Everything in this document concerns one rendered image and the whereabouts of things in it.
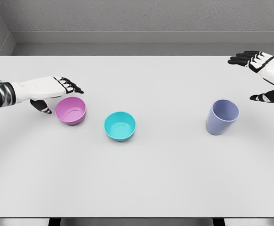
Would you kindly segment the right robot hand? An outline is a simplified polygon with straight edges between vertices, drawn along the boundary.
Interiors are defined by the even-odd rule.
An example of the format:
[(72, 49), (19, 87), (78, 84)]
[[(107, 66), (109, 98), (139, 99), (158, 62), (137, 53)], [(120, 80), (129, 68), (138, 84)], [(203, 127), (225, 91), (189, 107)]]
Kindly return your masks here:
[[(274, 85), (274, 56), (263, 51), (249, 50), (237, 53), (227, 61), (230, 65), (247, 67), (260, 75), (263, 80)], [(274, 90), (252, 95), (250, 100), (274, 104)]]

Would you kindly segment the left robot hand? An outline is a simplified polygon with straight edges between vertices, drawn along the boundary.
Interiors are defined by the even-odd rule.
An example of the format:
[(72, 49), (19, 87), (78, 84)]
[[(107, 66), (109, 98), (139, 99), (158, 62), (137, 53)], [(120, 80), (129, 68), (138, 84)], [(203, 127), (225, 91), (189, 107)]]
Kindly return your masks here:
[(29, 91), (31, 105), (42, 113), (52, 114), (46, 99), (61, 97), (72, 92), (84, 92), (75, 83), (65, 77), (43, 77), (27, 81), (25, 87)]

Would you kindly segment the pink bowl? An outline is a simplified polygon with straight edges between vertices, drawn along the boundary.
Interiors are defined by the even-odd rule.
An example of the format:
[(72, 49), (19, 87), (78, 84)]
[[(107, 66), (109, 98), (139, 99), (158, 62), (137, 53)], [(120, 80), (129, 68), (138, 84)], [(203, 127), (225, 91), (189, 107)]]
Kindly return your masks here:
[(55, 107), (55, 116), (66, 125), (81, 123), (86, 116), (86, 103), (78, 97), (62, 99)]

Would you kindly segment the lavender cup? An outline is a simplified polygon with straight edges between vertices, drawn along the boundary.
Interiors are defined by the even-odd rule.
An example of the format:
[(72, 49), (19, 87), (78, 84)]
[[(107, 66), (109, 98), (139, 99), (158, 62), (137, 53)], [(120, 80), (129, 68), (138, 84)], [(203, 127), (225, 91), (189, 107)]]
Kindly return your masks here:
[(231, 127), (239, 115), (239, 108), (234, 102), (219, 99), (212, 104), (209, 110), (206, 130), (212, 135), (221, 135)]

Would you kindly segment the teal bowl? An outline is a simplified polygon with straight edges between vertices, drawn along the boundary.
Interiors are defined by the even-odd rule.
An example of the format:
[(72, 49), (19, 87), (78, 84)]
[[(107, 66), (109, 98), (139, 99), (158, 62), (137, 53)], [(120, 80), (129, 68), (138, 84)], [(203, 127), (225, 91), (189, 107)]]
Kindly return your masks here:
[(136, 130), (135, 118), (127, 112), (114, 112), (104, 121), (106, 135), (118, 142), (129, 140)]

